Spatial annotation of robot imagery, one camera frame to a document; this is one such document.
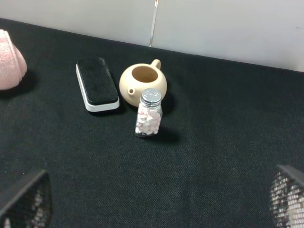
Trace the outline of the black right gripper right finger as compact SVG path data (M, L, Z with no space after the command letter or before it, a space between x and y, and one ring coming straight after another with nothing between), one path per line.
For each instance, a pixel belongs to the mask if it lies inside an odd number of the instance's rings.
M270 188L270 212L276 228L304 226L304 173L277 165Z

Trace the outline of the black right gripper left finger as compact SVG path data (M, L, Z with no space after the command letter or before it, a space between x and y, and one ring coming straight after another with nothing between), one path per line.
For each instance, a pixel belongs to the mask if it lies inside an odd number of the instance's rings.
M2 228L47 228L52 214L52 188L46 170L29 173L0 193Z

